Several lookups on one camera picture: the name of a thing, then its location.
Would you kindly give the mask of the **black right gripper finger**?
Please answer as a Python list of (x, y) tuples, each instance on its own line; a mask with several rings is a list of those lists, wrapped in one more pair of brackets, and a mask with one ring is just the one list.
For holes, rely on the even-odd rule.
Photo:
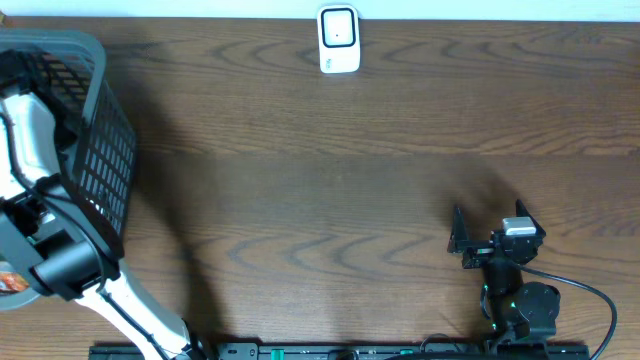
[(528, 217), (529, 218), (529, 220), (531, 221), (531, 223), (533, 224), (533, 226), (536, 229), (536, 235), (537, 236), (542, 237), (542, 238), (544, 238), (546, 236), (546, 231), (536, 221), (536, 219), (530, 214), (530, 212), (528, 211), (528, 209), (526, 208), (526, 206), (524, 205), (524, 203), (522, 202), (521, 199), (517, 199), (515, 201), (515, 209), (516, 209), (516, 215), (518, 217)]
[(447, 245), (448, 253), (462, 253), (470, 244), (464, 216), (458, 206), (453, 208), (453, 221), (449, 242)]

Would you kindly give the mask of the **orange tissue packet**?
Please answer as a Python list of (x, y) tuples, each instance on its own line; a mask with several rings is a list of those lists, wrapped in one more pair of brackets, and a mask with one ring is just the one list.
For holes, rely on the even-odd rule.
[(0, 272), (0, 291), (2, 293), (20, 293), (28, 288), (29, 283), (20, 274), (14, 272)]

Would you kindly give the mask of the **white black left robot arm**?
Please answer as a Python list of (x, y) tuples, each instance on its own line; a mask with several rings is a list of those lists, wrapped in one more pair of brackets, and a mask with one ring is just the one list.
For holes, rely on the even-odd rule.
[(208, 359), (125, 265), (136, 137), (104, 70), (97, 51), (1, 54), (1, 307), (57, 296), (103, 316), (146, 359)]

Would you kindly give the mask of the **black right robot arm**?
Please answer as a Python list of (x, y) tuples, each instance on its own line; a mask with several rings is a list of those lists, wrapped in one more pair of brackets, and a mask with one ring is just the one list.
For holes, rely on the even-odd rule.
[(523, 281), (522, 267), (538, 255), (546, 232), (520, 200), (515, 209), (515, 216), (503, 219), (501, 228), (480, 241), (471, 238), (461, 209), (455, 207), (447, 247), (449, 253), (462, 256), (463, 268), (483, 273), (480, 303), (494, 326), (487, 341), (494, 353), (500, 347), (545, 342), (556, 334), (559, 314), (557, 288)]

